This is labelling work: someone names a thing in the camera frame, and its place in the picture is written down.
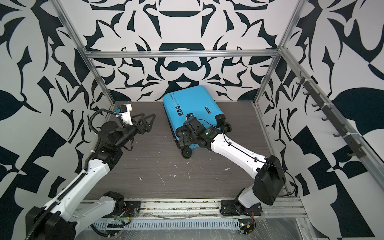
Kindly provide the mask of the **blue hard-shell suitcase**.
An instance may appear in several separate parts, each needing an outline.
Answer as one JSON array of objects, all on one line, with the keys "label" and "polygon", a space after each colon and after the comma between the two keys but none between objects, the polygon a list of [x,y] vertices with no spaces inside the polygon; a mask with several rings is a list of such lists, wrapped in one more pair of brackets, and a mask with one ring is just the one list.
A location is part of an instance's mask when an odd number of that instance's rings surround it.
[{"label": "blue hard-shell suitcase", "polygon": [[206,129],[214,126],[224,134],[232,131],[232,126],[226,121],[223,111],[203,86],[168,93],[164,96],[163,103],[175,143],[185,159],[192,156],[193,149],[199,148],[198,145],[181,147],[179,144],[179,132],[183,123],[190,117],[197,118]]}]

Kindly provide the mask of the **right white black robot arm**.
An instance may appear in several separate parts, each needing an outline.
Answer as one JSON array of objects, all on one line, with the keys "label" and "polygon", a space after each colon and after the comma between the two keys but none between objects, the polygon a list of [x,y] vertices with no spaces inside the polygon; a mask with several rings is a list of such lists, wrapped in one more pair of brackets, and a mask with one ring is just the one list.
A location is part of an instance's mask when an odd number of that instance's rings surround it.
[{"label": "right white black robot arm", "polygon": [[227,137],[230,131],[227,122],[219,127],[209,124],[206,128],[200,120],[190,117],[178,138],[181,146],[198,145],[229,159],[254,179],[253,185],[241,190],[233,200],[222,201],[221,215],[260,216],[261,204],[271,206],[281,196],[286,172],[276,156],[265,157],[246,149]]}]

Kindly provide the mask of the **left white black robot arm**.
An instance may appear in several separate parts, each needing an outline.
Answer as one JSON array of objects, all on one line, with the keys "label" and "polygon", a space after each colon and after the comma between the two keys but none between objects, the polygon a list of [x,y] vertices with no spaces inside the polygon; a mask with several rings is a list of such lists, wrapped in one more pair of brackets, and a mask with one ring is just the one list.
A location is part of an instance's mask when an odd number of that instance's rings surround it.
[{"label": "left white black robot arm", "polygon": [[57,196],[43,207],[32,208],[26,215],[27,240],[74,240],[83,230],[108,215],[123,212],[124,196],[109,191],[80,212],[77,207],[119,162],[127,143],[136,135],[152,130],[156,115],[131,115],[130,104],[116,111],[97,110],[88,121],[89,128],[98,136],[99,147],[91,153],[84,169]]}]

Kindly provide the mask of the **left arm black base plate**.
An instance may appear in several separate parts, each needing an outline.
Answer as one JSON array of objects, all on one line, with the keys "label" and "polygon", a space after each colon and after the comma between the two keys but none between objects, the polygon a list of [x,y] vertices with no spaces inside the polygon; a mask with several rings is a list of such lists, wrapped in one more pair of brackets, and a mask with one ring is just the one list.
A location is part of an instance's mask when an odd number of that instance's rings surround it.
[{"label": "left arm black base plate", "polygon": [[104,216],[104,218],[130,218],[140,213],[141,201],[124,201],[123,204],[119,204],[114,212]]}]

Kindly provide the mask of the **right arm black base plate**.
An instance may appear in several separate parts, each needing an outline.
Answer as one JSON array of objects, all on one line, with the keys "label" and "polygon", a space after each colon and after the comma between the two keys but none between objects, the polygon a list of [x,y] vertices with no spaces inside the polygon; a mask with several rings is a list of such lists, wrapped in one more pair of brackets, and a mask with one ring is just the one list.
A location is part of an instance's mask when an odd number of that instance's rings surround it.
[{"label": "right arm black base plate", "polygon": [[225,217],[237,215],[261,216],[262,212],[263,209],[260,203],[247,209],[237,200],[221,200],[220,214]]}]

